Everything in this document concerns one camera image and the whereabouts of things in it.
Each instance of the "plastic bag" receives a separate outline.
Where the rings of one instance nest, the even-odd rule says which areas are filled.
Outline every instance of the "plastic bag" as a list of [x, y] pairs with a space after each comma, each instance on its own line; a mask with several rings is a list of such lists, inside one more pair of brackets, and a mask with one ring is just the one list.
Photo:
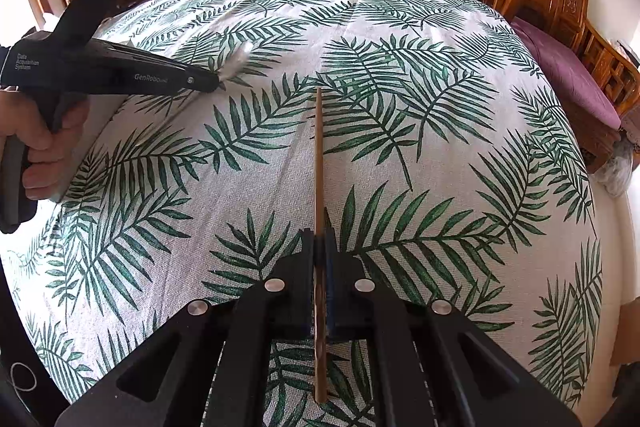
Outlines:
[[623, 137], [613, 146], [613, 154], [593, 175], [594, 179], [607, 189], [607, 192], [617, 198], [624, 194], [631, 183], [634, 164], [634, 145]]

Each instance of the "hand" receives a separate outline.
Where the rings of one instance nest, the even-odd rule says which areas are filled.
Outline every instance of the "hand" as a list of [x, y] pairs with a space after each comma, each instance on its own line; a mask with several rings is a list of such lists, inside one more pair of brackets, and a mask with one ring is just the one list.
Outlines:
[[33, 100], [18, 91], [0, 91], [0, 159], [6, 136], [15, 134], [29, 147], [33, 165], [22, 175], [22, 184], [30, 200], [45, 200], [56, 192], [88, 115], [85, 100], [67, 111], [62, 128], [52, 134]]

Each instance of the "screw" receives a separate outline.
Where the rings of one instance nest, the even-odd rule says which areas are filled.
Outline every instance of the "screw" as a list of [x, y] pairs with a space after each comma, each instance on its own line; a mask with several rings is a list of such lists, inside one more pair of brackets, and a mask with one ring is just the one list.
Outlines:
[[206, 301], [191, 301], [187, 306], [187, 311], [191, 315], [204, 315], [209, 309]]
[[264, 288], [268, 292], [281, 292], [284, 290], [284, 281], [282, 279], [269, 279], [264, 283]]
[[369, 293], [376, 288], [376, 283], [371, 279], [358, 279], [354, 286], [356, 286], [356, 290], [359, 292]]
[[449, 301], [439, 300], [433, 301], [433, 303], [431, 304], [431, 309], [438, 315], [449, 315], [453, 308], [451, 307]]

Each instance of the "chopstick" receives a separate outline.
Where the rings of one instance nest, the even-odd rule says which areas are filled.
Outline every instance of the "chopstick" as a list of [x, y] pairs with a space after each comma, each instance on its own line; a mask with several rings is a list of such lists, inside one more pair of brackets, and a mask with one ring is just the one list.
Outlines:
[[[316, 89], [315, 234], [324, 236], [324, 172], [322, 169], [322, 90]], [[326, 273], [323, 263], [314, 266], [314, 375], [316, 402], [324, 403], [326, 393]]]

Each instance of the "purple fabric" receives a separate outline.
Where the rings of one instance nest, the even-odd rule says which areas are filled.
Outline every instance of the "purple fabric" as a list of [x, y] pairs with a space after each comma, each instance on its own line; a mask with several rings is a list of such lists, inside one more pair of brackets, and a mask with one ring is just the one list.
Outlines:
[[536, 59], [554, 91], [572, 100], [603, 124], [615, 130], [620, 128], [620, 117], [612, 103], [574, 52], [517, 17], [511, 22], [511, 27]]

